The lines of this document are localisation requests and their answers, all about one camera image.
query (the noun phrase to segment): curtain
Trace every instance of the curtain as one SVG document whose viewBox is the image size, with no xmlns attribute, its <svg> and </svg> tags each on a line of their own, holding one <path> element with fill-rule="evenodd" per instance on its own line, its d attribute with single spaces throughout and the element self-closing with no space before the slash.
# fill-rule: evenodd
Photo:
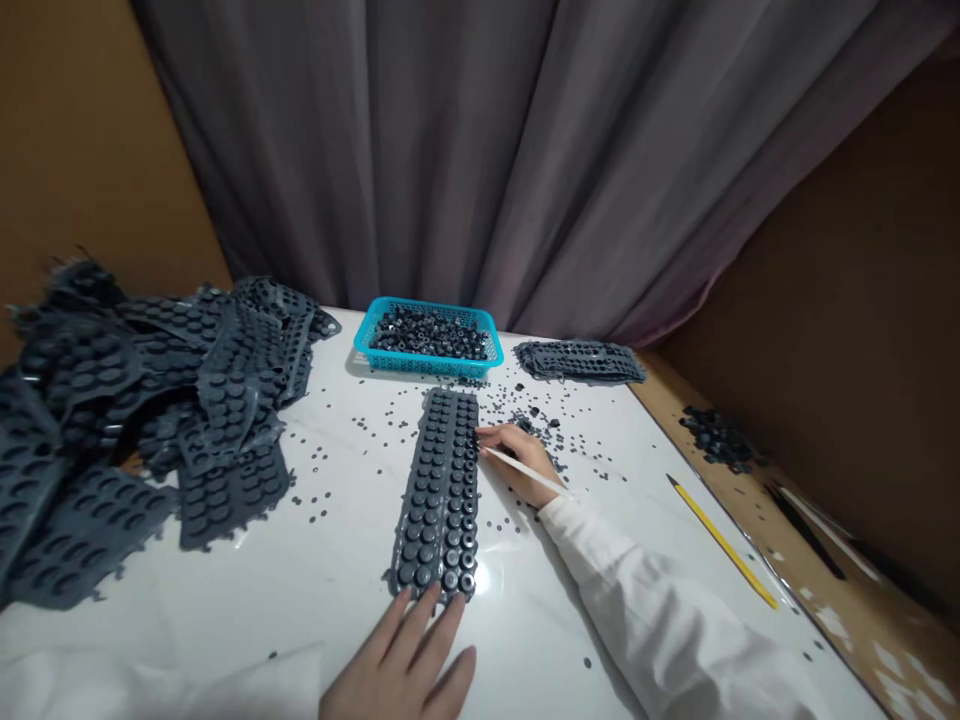
<svg viewBox="0 0 960 720">
<path fill-rule="evenodd" d="M 134 0 L 235 277 L 651 342 L 949 0 Z"/>
</svg>

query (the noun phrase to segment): brown wall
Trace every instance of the brown wall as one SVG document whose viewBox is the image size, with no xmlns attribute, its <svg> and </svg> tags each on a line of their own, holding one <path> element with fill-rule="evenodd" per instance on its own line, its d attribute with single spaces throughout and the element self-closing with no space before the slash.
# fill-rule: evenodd
<svg viewBox="0 0 960 720">
<path fill-rule="evenodd" d="M 128 292 L 229 287 L 127 0 L 4 0 L 0 28 L 0 301 L 39 299 L 77 243 Z"/>
<path fill-rule="evenodd" d="M 768 218 L 664 356 L 960 610 L 960 61 L 918 69 Z"/>
</svg>

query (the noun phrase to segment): white table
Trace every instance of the white table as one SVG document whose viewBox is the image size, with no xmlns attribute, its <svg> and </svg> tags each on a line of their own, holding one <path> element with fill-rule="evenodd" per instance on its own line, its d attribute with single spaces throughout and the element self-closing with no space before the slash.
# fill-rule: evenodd
<svg viewBox="0 0 960 720">
<path fill-rule="evenodd" d="M 317 343 L 308 394 L 282 413 L 287 428 L 280 444 L 297 484 L 269 520 L 252 522 L 234 540 L 219 540 L 202 553 L 180 551 L 179 523 L 171 517 L 162 540 L 127 559 L 122 580 L 100 584 L 105 601 L 87 600 L 66 613 L 8 608 L 0 615 L 0 661 L 38 648 L 92 646 L 206 682 L 271 652 L 322 641 L 324 686 L 333 681 L 390 599 L 381 577 L 416 444 L 421 393 L 439 383 L 432 376 L 371 374 L 353 351 L 362 313 L 330 311 L 343 332 Z M 511 352 L 530 338 L 500 339 L 507 357 L 489 373 L 491 386 L 459 388 L 479 395 L 482 423 L 531 405 L 558 418 L 566 442 L 557 455 L 569 465 L 563 474 L 570 488 L 588 495 L 637 542 L 679 560 L 745 622 L 796 652 L 836 717 L 883 717 L 829 646 L 815 645 L 818 631 L 793 612 L 762 563 L 748 559 L 749 543 L 626 386 L 538 382 Z M 523 391 L 514 390 L 518 383 Z M 499 412 L 494 402 L 502 404 Z M 401 429 L 403 421 L 409 425 Z M 477 591 L 453 649 L 454 655 L 470 644 L 478 649 L 463 717 L 643 717 L 542 526 L 492 473 L 481 463 Z M 747 560 L 780 602 L 779 611 L 744 581 L 667 473 Z"/>
</svg>

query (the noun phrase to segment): pencil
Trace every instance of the pencil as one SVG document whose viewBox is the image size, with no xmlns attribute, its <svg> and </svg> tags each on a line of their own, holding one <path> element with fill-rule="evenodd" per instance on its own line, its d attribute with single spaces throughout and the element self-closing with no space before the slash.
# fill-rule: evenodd
<svg viewBox="0 0 960 720">
<path fill-rule="evenodd" d="M 700 518 L 700 522 L 702 522 L 703 526 L 711 535 L 713 535 L 713 539 L 717 541 L 717 544 L 721 548 L 723 548 L 723 551 L 727 554 L 727 557 L 729 557 L 733 561 L 733 564 L 737 566 L 737 570 L 739 570 L 740 573 L 747 579 L 747 582 L 750 583 L 750 586 L 757 591 L 757 594 L 762 597 L 770 607 L 776 610 L 777 601 L 774 599 L 773 595 L 767 592 L 767 589 L 757 579 L 757 576 L 750 572 L 750 568 L 744 564 L 743 560 L 740 559 L 740 556 L 737 555 L 736 551 L 730 547 L 730 544 L 723 539 L 723 535 L 721 535 L 720 531 L 713 526 L 713 523 L 710 522 L 710 518 L 704 514 L 703 510 L 700 509 L 700 506 L 693 501 L 693 498 L 687 494 L 687 491 L 683 489 L 680 483 L 678 483 L 669 475 L 667 475 L 667 480 L 669 480 L 670 484 L 673 485 L 678 493 L 680 493 L 680 497 L 682 497 L 683 501 L 690 507 L 691 510 L 693 510 L 694 514 Z"/>
</svg>

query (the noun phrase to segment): blue plastic basket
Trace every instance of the blue plastic basket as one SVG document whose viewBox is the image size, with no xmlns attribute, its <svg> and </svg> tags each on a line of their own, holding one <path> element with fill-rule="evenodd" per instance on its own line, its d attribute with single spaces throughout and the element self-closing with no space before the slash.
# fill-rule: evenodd
<svg viewBox="0 0 960 720">
<path fill-rule="evenodd" d="M 390 352 L 370 347 L 370 343 L 377 334 L 377 323 L 388 312 L 397 308 L 405 310 L 435 311 L 442 317 L 460 318 L 464 325 L 477 323 L 478 331 L 486 331 L 486 350 L 489 360 L 461 360 L 457 358 L 442 358 L 435 355 L 414 355 L 413 353 Z M 454 375 L 457 377 L 481 378 L 487 370 L 503 364 L 503 348 L 500 347 L 500 338 L 497 336 L 497 326 L 493 317 L 486 310 L 458 307 L 457 305 L 439 305 L 424 303 L 402 298 L 379 297 L 370 303 L 367 316 L 363 319 L 357 336 L 353 339 L 353 346 L 357 352 L 367 356 L 370 367 L 378 370 L 397 370 L 399 372 L 418 372 L 424 375 Z"/>
</svg>

